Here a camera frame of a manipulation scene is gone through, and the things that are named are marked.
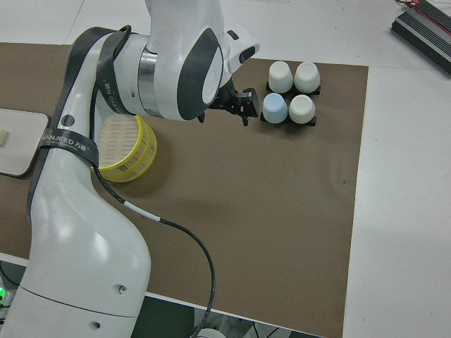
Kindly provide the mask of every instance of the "white cable sleeve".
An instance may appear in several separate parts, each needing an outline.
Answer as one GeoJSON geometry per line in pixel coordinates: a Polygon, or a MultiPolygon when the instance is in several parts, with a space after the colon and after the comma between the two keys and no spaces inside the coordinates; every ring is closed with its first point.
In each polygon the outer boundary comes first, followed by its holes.
{"type": "Polygon", "coordinates": [[[155,216],[153,213],[148,213],[147,211],[144,211],[141,208],[138,208],[137,206],[131,204],[129,201],[125,201],[124,206],[126,206],[130,210],[133,210],[134,212],[139,213],[140,215],[142,215],[150,220],[154,220],[155,222],[159,222],[161,219],[160,217],[155,216]]]}

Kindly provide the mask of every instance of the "brown mat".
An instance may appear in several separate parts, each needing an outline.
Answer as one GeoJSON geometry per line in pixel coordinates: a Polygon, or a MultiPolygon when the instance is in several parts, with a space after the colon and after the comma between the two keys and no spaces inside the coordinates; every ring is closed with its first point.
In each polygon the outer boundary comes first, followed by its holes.
{"type": "MultiPolygon", "coordinates": [[[[0,107],[52,113],[67,51],[0,44],[0,107]]],[[[234,76],[237,89],[255,87],[262,101],[271,63],[251,60],[234,76]]],[[[297,64],[290,63],[293,71],[297,64]]],[[[115,189],[201,237],[217,271],[215,308],[341,337],[368,68],[320,64],[319,70],[316,127],[260,120],[243,127],[219,111],[207,111],[204,124],[147,118],[159,142],[156,161],[115,189]]],[[[24,258],[28,184],[0,177],[0,251],[24,258]]],[[[209,270],[197,245],[118,208],[149,244],[149,290],[205,304],[209,270]]]]}

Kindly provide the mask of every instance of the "yellow basket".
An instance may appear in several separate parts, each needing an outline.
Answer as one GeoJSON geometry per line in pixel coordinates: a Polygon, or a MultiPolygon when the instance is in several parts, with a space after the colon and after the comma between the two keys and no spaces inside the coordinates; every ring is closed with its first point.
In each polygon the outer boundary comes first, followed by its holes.
{"type": "Polygon", "coordinates": [[[104,121],[98,147],[102,176],[124,183],[137,179],[152,165],[156,137],[141,117],[113,115],[104,121]]]}

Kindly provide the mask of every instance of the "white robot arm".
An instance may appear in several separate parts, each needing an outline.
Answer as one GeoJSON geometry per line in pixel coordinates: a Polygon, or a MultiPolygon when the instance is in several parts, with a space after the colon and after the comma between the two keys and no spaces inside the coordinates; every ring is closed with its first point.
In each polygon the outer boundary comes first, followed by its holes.
{"type": "Polygon", "coordinates": [[[244,124],[257,117],[255,92],[237,93],[231,75],[258,42],[239,25],[224,28],[218,0],[146,4],[150,37],[95,27],[73,45],[28,199],[30,260],[0,338],[132,333],[150,257],[135,226],[91,183],[98,156],[91,139],[108,114],[203,121],[210,107],[237,114],[244,124]]]}

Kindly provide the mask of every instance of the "white table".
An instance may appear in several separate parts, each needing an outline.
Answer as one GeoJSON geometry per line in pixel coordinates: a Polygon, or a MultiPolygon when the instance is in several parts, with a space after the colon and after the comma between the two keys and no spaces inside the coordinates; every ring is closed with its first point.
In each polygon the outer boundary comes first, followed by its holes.
{"type": "MultiPolygon", "coordinates": [[[[0,2],[0,41],[70,44],[99,25],[149,33],[142,0],[0,2]]],[[[344,338],[449,337],[451,81],[390,33],[394,1],[222,0],[259,58],[369,65],[344,338]]],[[[451,13],[451,4],[436,4],[451,13]]]]}

